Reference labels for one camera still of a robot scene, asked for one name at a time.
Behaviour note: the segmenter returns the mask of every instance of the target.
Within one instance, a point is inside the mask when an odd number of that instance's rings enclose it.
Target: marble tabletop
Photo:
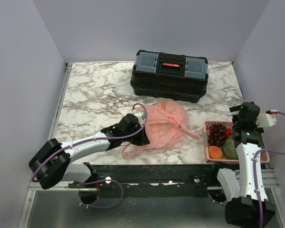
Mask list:
[[[130,86],[133,62],[86,62],[72,66],[59,116],[60,142],[91,136],[118,123],[134,103],[152,104],[165,98],[136,96]],[[188,128],[200,140],[184,136],[166,150],[142,151],[125,160],[122,148],[89,155],[76,162],[93,164],[201,164],[205,163],[202,127],[205,120],[231,121],[230,106],[243,102],[231,62],[210,62],[207,93],[197,104],[178,101],[189,114]]]

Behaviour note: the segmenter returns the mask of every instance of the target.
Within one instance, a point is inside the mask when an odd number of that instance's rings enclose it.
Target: green melon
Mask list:
[[[227,159],[238,160],[236,148],[234,148],[234,140],[229,137],[223,145],[223,154]]]

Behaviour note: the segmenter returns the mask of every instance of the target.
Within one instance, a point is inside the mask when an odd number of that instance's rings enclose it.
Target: gray wall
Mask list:
[[[268,0],[33,0],[67,62],[139,49],[235,60]]]
[[[245,100],[285,112],[285,0],[270,0],[234,65]],[[265,129],[268,148],[285,151],[285,117]],[[271,154],[285,200],[285,156]]]
[[[64,61],[31,0],[0,0],[0,228],[15,228],[28,162],[46,141]]]

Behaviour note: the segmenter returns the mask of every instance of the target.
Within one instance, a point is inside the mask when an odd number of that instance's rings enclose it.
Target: cable connector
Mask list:
[[[267,114],[271,114],[271,115],[277,114],[277,110],[270,109],[270,110],[266,111],[266,113],[267,113]]]

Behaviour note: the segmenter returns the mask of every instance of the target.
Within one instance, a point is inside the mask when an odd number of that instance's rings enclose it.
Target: pink plastic basket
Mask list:
[[[227,121],[205,121],[204,122],[204,127],[203,127],[203,139],[204,139],[204,150],[205,150],[205,157],[206,157],[206,162],[208,163],[215,163],[215,162],[224,162],[228,164],[238,164],[238,160],[230,160],[226,159],[224,156],[222,159],[211,159],[209,157],[209,150],[208,150],[208,135],[210,131],[210,127],[212,124],[217,124],[220,123],[224,125],[225,127],[231,128],[233,126],[232,122],[227,122]],[[261,163],[268,163],[270,161],[269,158],[269,153],[268,151],[262,152],[261,153]]]

